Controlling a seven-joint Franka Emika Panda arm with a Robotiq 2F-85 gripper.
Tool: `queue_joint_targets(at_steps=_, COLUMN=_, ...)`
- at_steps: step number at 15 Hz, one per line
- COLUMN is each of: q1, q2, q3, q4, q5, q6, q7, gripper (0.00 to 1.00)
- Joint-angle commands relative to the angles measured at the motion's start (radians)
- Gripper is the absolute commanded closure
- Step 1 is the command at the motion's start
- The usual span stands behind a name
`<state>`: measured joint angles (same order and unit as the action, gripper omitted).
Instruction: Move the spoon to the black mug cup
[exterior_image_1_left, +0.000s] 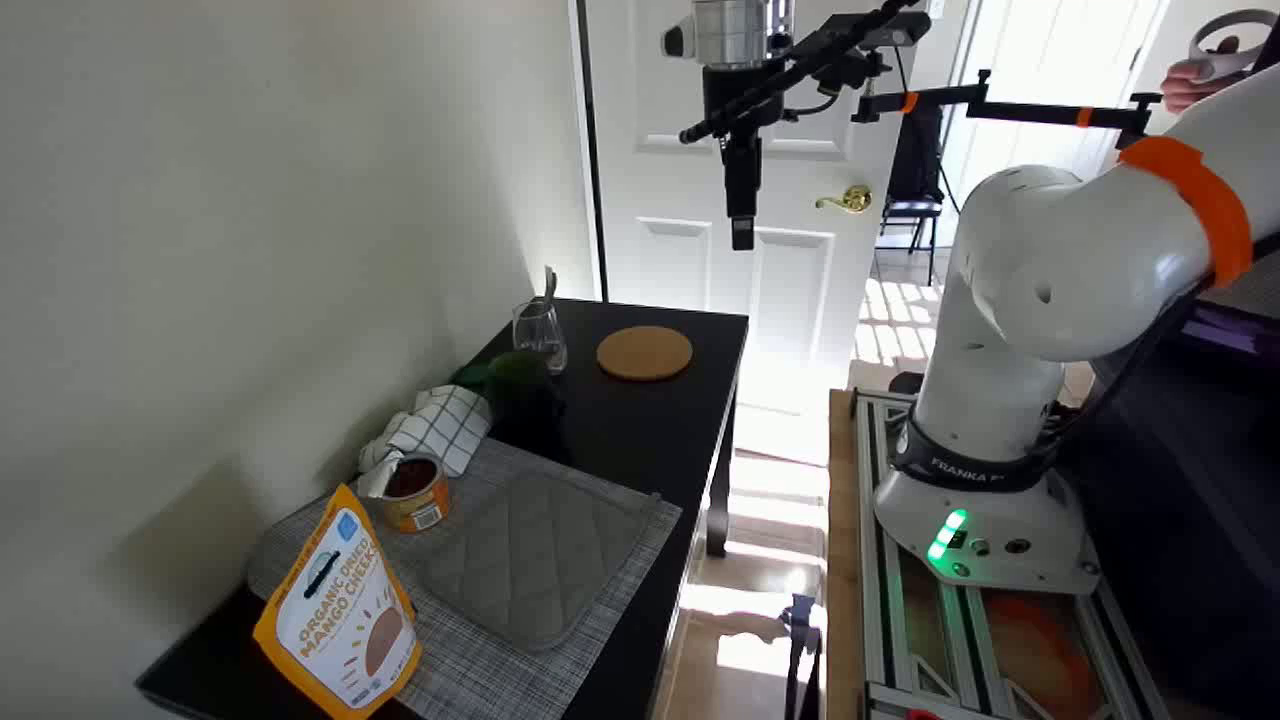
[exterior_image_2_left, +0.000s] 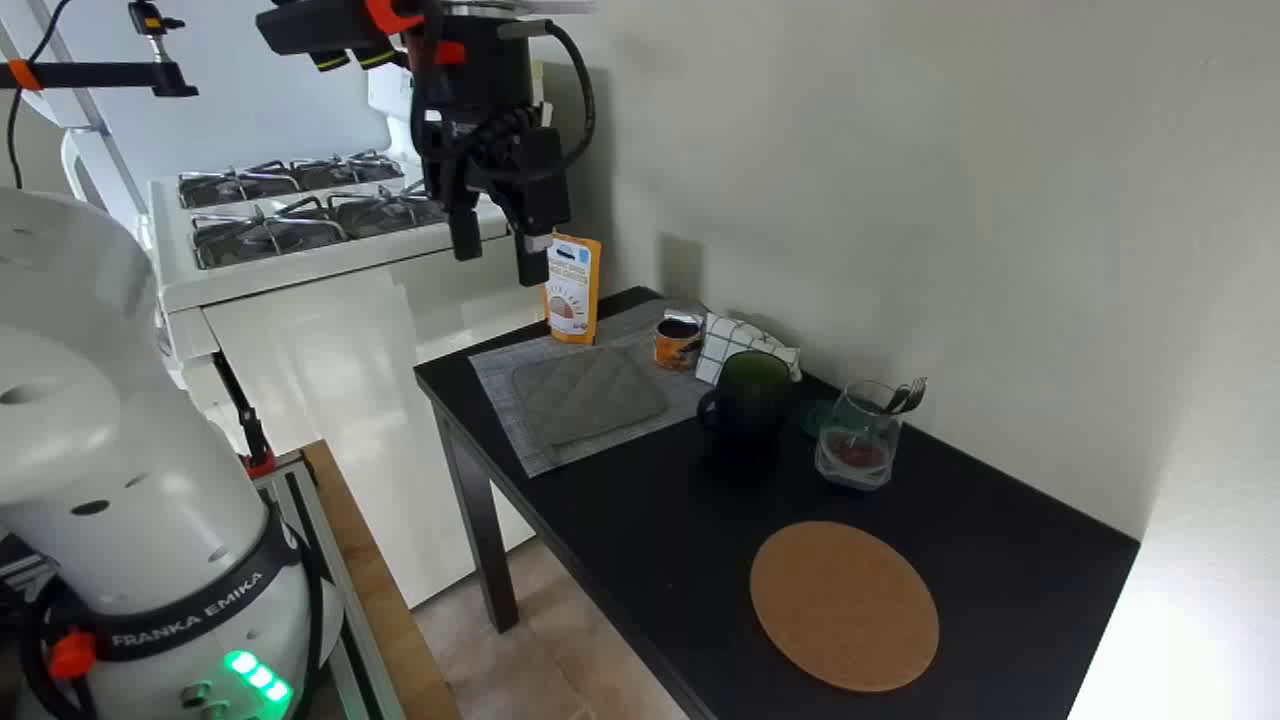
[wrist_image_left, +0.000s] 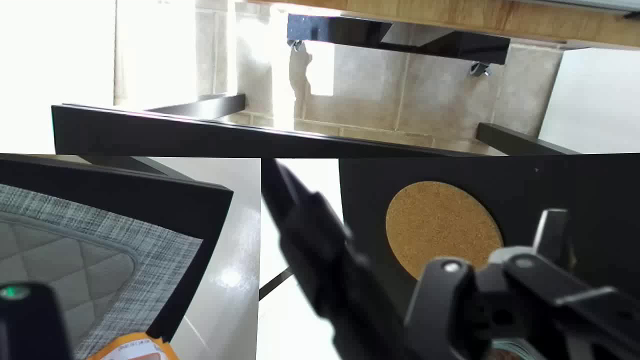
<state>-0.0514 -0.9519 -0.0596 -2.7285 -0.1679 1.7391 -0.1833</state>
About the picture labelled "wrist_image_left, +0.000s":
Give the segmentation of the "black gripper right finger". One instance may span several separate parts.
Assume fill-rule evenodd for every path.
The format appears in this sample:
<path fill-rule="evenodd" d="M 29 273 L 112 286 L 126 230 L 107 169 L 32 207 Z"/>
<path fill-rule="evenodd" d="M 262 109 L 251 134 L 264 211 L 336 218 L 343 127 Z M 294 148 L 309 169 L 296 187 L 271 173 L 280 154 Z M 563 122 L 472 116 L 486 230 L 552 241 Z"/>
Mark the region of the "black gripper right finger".
<path fill-rule="evenodd" d="M 614 286 L 588 286 L 573 274 L 571 213 L 543 213 L 534 245 L 501 249 L 490 265 L 548 316 L 550 330 L 539 329 L 534 350 L 550 359 L 555 347 L 545 336 L 558 336 L 568 360 L 638 360 L 638 302 Z"/>

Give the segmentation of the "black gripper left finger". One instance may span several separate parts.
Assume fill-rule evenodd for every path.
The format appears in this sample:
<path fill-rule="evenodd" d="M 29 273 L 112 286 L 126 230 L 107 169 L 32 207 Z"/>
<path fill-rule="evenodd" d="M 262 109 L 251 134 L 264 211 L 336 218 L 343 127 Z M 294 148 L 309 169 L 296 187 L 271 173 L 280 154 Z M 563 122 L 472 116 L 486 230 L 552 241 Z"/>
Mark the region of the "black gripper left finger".
<path fill-rule="evenodd" d="M 467 320 L 475 271 L 460 259 L 436 259 L 424 273 L 406 313 L 406 341 L 421 360 L 472 360 L 482 352 Z"/>

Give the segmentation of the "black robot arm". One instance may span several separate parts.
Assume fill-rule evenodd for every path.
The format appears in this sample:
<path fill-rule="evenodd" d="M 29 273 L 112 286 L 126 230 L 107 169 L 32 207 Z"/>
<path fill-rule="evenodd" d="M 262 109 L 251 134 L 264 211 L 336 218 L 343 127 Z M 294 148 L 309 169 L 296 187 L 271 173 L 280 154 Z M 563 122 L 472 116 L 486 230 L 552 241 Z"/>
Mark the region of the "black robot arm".
<path fill-rule="evenodd" d="M 486 360 L 504 343 L 545 360 L 640 360 L 638 301 L 584 285 L 560 260 L 564 211 L 547 211 L 531 247 L 501 249 L 480 271 L 432 260 L 398 314 L 322 195 L 266 158 L 262 197 L 280 252 L 317 316 L 332 324 L 343 360 Z"/>

